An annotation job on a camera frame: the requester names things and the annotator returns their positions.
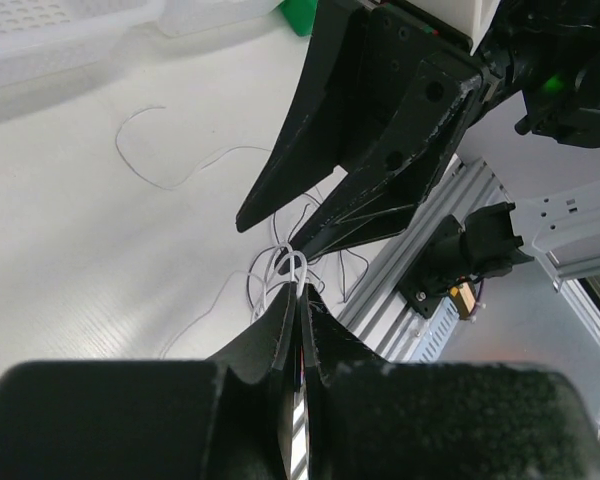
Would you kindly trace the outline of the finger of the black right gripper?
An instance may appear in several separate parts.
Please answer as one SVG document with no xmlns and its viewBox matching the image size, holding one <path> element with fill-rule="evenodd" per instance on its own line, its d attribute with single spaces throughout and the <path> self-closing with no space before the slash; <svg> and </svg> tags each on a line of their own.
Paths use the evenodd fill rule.
<svg viewBox="0 0 600 480">
<path fill-rule="evenodd" d="M 308 259 L 404 231 L 473 122 L 483 94 L 481 66 L 435 53 L 410 67 L 397 87 L 373 87 L 366 97 L 363 146 L 351 152 L 344 179 L 294 237 Z"/>
<path fill-rule="evenodd" d="M 320 7 L 303 70 L 270 157 L 236 216 L 245 232 L 294 201 L 338 163 L 346 104 L 354 90 L 366 23 L 365 7 Z"/>
</svg>

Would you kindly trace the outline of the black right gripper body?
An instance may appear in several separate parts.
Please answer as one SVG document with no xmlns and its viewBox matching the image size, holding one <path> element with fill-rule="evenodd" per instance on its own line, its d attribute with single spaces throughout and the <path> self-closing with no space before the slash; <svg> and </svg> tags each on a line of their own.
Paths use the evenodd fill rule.
<svg viewBox="0 0 600 480">
<path fill-rule="evenodd" d="M 450 149 L 516 94 L 518 134 L 600 148 L 600 1 L 499 1 L 483 34 L 431 2 L 327 2 L 314 38 L 340 149 Z"/>
</svg>

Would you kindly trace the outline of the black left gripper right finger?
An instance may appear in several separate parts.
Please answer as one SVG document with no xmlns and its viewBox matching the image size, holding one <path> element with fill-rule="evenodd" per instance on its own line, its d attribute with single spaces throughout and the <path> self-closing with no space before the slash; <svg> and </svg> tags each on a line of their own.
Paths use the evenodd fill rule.
<svg viewBox="0 0 600 480">
<path fill-rule="evenodd" d="M 392 363 L 307 286 L 299 303 L 312 479 L 600 479 L 565 376 L 534 364 Z"/>
</svg>

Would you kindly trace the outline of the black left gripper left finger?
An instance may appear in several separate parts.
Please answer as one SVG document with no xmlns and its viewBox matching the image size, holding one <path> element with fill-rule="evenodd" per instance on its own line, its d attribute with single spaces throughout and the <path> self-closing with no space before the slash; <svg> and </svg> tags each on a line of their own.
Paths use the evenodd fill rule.
<svg viewBox="0 0 600 480">
<path fill-rule="evenodd" d="M 294 284 L 205 360 L 29 361 L 0 377 L 0 479 L 286 479 Z"/>
</svg>

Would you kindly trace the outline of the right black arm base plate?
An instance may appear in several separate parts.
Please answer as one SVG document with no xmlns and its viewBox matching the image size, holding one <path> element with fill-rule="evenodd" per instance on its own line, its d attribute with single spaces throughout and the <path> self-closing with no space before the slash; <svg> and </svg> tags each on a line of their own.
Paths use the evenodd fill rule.
<svg viewBox="0 0 600 480">
<path fill-rule="evenodd" d="M 397 291 L 424 319 L 433 316 L 462 276 L 463 234 L 463 227 L 453 215 L 444 217 L 397 283 Z"/>
</svg>

